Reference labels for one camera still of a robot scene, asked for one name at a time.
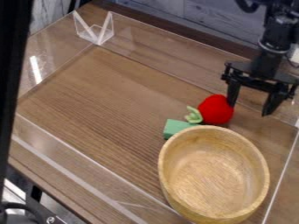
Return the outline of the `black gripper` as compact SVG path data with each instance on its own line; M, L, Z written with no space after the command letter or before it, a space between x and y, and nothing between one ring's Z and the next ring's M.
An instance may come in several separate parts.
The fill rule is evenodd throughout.
M294 96L299 88L299 77L280 71L264 75L249 62L228 61L220 78L228 84L226 99L230 107L236 104L241 86L268 93L261 116L270 115L281 102Z

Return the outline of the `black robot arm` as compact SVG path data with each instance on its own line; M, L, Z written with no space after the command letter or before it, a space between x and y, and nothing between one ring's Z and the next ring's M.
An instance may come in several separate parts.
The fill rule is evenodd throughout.
M299 77L282 72L282 60L289 66L286 54L292 45L299 43L299 0L234 0L245 13L253 13L258 6L265 7L264 32L257 40L258 53L249 61L226 61L221 79L228 84L226 102L234 107L240 87L266 93L261 116L270 115L282 101L294 97Z

